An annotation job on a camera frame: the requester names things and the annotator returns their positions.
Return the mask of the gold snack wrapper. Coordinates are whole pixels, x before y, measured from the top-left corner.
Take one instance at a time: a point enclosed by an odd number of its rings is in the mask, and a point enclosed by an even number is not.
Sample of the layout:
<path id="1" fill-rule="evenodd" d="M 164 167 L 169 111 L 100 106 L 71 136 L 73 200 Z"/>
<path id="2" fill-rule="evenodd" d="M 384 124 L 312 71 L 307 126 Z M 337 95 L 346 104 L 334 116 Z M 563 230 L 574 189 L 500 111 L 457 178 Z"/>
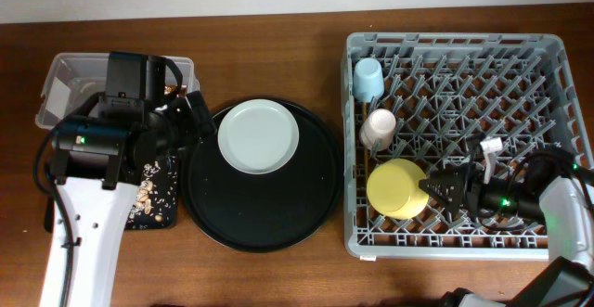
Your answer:
<path id="1" fill-rule="evenodd" d="M 182 97 L 187 94 L 187 88 L 184 85 L 165 85 L 164 94 L 166 96 Z"/>

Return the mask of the pink cup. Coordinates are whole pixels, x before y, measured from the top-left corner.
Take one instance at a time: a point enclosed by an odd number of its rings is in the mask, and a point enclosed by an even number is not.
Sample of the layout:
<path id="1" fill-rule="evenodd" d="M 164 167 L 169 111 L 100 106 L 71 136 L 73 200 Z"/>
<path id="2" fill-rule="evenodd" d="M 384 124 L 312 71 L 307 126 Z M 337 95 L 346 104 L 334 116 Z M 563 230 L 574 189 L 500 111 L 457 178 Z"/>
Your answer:
<path id="1" fill-rule="evenodd" d="M 394 138 L 396 118 L 388 109 L 373 110 L 359 131 L 362 145 L 372 150 L 376 144 L 379 151 L 388 148 Z"/>

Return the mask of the yellow bowl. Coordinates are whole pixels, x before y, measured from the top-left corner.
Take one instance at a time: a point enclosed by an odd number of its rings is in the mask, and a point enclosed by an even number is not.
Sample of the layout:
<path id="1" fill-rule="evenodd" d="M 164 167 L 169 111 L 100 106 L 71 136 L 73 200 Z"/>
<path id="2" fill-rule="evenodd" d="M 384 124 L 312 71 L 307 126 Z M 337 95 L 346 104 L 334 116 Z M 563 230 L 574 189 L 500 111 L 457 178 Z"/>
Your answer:
<path id="1" fill-rule="evenodd" d="M 368 178 L 366 192 L 371 206 L 380 214 L 398 220 L 419 215 L 429 195 L 420 189 L 426 178 L 413 161 L 393 159 L 377 166 Z"/>

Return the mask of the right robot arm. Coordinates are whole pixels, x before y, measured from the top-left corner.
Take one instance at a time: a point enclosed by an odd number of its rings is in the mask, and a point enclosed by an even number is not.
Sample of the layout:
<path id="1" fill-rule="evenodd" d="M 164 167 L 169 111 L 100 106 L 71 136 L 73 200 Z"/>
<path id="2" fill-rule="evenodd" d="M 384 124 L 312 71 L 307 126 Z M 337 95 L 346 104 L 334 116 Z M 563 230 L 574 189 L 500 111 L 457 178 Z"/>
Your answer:
<path id="1" fill-rule="evenodd" d="M 474 137 L 467 163 L 432 173 L 419 187 L 448 212 L 465 210 L 499 233 L 522 231 L 527 223 L 545 226 L 549 265 L 508 304 L 510 306 L 590 306 L 593 303 L 593 172 L 559 147 L 528 154 L 502 179 L 494 176 L 503 142 Z M 516 225 L 486 225 L 497 216 L 521 219 Z"/>

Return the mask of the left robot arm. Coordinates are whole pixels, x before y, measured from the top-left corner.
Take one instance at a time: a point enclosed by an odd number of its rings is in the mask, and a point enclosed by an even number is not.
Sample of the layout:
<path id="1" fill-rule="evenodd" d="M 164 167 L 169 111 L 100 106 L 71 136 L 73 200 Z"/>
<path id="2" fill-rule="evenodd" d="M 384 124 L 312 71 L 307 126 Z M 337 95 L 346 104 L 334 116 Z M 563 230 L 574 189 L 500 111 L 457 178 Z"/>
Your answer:
<path id="1" fill-rule="evenodd" d="M 107 306 L 126 227 L 162 228 L 178 159 L 215 131 L 189 58 L 131 52 L 55 56 L 36 117 L 45 138 L 33 178 L 52 232 L 40 302 Z"/>

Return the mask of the blue cup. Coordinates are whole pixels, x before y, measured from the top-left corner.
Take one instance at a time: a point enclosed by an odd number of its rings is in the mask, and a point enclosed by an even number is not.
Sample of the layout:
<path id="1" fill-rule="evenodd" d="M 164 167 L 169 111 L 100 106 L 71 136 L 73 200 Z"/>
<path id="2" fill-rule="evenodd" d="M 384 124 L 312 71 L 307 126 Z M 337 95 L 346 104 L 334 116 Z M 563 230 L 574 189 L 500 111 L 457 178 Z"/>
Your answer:
<path id="1" fill-rule="evenodd" d="M 361 58 L 355 64 L 353 95 L 355 99 L 370 103 L 384 93 L 381 64 L 374 58 Z"/>

